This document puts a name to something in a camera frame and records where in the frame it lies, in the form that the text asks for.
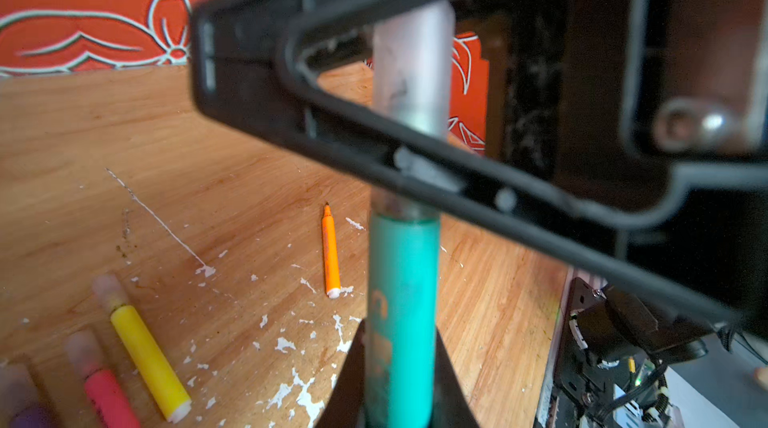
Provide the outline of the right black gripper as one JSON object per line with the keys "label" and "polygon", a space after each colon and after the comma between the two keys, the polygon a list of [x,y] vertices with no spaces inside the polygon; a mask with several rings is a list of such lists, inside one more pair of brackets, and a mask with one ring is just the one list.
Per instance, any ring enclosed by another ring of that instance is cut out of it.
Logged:
{"label": "right black gripper", "polygon": [[495,207],[601,224],[764,212],[767,0],[569,0],[567,13],[552,178],[517,176]]}

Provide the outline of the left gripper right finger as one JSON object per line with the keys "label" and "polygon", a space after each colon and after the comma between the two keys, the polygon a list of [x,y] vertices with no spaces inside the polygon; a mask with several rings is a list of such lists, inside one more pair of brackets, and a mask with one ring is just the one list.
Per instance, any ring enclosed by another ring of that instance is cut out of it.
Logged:
{"label": "left gripper right finger", "polygon": [[436,334],[435,348],[433,426],[478,428],[440,333]]}

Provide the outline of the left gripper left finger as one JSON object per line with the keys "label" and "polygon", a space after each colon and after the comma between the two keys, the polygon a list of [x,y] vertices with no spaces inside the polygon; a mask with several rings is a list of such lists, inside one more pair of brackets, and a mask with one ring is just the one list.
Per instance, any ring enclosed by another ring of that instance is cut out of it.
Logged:
{"label": "left gripper left finger", "polygon": [[365,427],[364,380],[366,320],[354,335],[328,404],[316,423],[317,428]]}

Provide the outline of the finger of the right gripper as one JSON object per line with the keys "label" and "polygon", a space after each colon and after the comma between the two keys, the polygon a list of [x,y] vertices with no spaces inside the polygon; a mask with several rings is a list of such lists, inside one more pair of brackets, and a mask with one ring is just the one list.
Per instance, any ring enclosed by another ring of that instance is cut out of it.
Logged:
{"label": "finger of the right gripper", "polygon": [[[374,112],[375,25],[435,1],[205,0],[190,17],[195,103],[218,122],[692,317],[766,321],[767,208],[601,224],[551,207],[495,207],[517,176],[552,178],[569,0],[447,0],[455,33],[445,141]],[[399,174],[400,146],[445,181]]]}

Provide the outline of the orange marker pen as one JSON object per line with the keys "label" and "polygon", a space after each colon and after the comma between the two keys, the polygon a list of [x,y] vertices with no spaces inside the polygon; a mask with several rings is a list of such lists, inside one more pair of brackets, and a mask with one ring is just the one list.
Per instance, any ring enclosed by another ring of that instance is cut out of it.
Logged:
{"label": "orange marker pen", "polygon": [[330,299],[336,299],[341,293],[341,280],[335,222],[331,207],[328,203],[323,207],[321,234],[323,242],[325,292]]}

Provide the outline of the green marker pen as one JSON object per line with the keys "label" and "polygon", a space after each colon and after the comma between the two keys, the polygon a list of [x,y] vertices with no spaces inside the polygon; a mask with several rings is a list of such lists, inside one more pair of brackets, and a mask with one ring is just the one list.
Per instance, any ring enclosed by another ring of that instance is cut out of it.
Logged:
{"label": "green marker pen", "polygon": [[439,241],[437,218],[371,215],[364,344],[368,427],[430,424]]}

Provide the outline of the clear pen cap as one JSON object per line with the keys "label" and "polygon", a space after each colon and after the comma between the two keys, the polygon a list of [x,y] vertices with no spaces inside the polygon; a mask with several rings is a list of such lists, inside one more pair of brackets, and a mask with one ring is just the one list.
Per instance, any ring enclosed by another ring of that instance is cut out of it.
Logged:
{"label": "clear pen cap", "polygon": [[[373,106],[378,115],[445,141],[451,97],[455,12],[438,0],[378,22],[373,31]],[[434,163],[405,146],[392,156],[399,174],[445,181]],[[408,223],[439,221],[439,212],[404,195],[374,189],[376,214]]]}

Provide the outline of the yellow marker pen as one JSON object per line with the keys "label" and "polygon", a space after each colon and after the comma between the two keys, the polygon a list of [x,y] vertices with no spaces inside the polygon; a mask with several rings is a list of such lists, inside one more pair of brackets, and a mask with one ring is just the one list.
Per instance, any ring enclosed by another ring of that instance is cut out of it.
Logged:
{"label": "yellow marker pen", "polygon": [[92,290],[165,420],[182,421],[191,412],[191,397],[118,278],[101,275]]}

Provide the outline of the pink marker pen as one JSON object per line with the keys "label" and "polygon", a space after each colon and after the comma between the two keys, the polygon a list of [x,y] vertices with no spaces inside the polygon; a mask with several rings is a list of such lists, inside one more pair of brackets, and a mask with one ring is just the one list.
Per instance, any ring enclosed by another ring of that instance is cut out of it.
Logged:
{"label": "pink marker pen", "polygon": [[140,421],[109,368],[97,338],[90,330],[71,334],[65,351],[103,427],[139,428]]}

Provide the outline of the purple marker pen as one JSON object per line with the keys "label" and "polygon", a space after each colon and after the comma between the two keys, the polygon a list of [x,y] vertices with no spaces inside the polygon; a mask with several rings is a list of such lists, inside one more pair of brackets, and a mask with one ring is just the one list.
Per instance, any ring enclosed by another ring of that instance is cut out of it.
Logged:
{"label": "purple marker pen", "polygon": [[54,428],[55,417],[42,402],[38,389],[22,364],[1,368],[1,418],[11,428]]}

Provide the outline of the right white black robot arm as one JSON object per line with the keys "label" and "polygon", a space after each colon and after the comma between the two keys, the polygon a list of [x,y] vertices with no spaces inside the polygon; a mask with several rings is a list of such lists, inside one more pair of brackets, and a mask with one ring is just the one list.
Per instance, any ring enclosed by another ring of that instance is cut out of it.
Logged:
{"label": "right white black robot arm", "polygon": [[206,116],[604,276],[593,362],[767,334],[767,0],[205,0]]}

